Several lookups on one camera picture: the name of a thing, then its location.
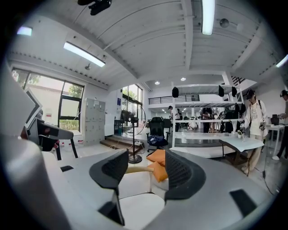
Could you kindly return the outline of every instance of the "chair back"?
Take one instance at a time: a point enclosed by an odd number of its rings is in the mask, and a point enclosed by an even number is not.
[[[171,121],[169,119],[163,119],[163,122],[164,122],[164,128],[171,127]]]
[[[153,117],[152,121],[160,122],[160,121],[162,121],[162,118],[161,117]]]
[[[150,121],[150,135],[164,136],[164,122],[163,121]]]

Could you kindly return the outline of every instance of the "man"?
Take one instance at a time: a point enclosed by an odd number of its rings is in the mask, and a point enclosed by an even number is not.
[[[268,133],[267,129],[265,129],[265,124],[261,122],[262,118],[267,119],[265,104],[263,101],[256,99],[255,91],[252,89],[248,90],[247,92],[247,100],[249,100],[250,105],[247,108],[247,114],[245,117],[245,128],[250,127],[250,138],[263,141],[264,137],[266,137]],[[248,174],[249,171],[252,171],[255,168],[260,157],[260,153],[261,147],[249,151],[249,161],[244,167],[241,168],[245,174]]]
[[[173,120],[173,107],[172,106],[169,106],[168,109],[170,110],[171,114],[169,115],[170,119]],[[175,114],[175,120],[182,120],[181,119],[181,112],[179,109],[177,109],[177,112]],[[179,126],[180,126],[180,123],[176,123],[175,124],[175,132],[178,132],[179,130]]]
[[[212,114],[212,108],[203,108],[201,111],[201,120],[210,120],[210,114]],[[203,133],[208,133],[210,128],[210,122],[203,122]]]
[[[284,135],[281,142],[281,147],[279,153],[272,157],[273,160],[279,160],[281,158],[282,152],[285,148],[285,158],[288,158],[288,91],[282,90],[280,97],[282,97],[286,102],[286,109],[285,113],[280,114],[281,119],[285,119],[285,128],[284,128]]]

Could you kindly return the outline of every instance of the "orange pillow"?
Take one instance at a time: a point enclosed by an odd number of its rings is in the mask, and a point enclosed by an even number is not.
[[[161,166],[158,162],[154,162],[154,163],[148,165],[148,168],[154,169],[153,175],[155,176],[155,178],[158,182],[161,182],[161,181],[168,178],[165,167]]]
[[[149,155],[147,159],[165,166],[165,150],[157,149],[155,152]]]

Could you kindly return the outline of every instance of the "ceiling light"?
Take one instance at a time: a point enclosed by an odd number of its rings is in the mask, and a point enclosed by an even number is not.
[[[17,31],[17,34],[31,36],[32,35],[32,28],[20,27],[19,30]]]
[[[101,61],[100,59],[98,59],[97,57],[93,56],[92,54],[88,53],[87,51],[69,43],[69,42],[65,42],[64,44],[64,49],[69,50],[93,63],[95,63],[96,65],[103,67],[105,65],[105,62]]]
[[[202,33],[211,35],[214,24],[215,0],[202,0]]]
[[[276,65],[278,68],[281,67],[282,65],[285,64],[285,62],[288,60],[288,54],[286,55],[286,57],[284,57],[280,62],[278,62],[278,64]]]

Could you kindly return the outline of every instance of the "ceiling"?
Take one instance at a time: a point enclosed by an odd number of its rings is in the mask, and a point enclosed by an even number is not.
[[[142,82],[155,88],[155,80],[163,87],[181,77],[185,84],[211,84],[223,71],[261,81],[284,57],[273,32],[244,1],[216,0],[212,35],[201,33],[201,23],[200,0],[113,0],[96,16],[76,0],[49,0],[24,24],[32,36],[17,36],[8,59],[57,66],[113,90]],[[106,65],[91,64],[87,71],[89,61],[64,50],[65,41]]]

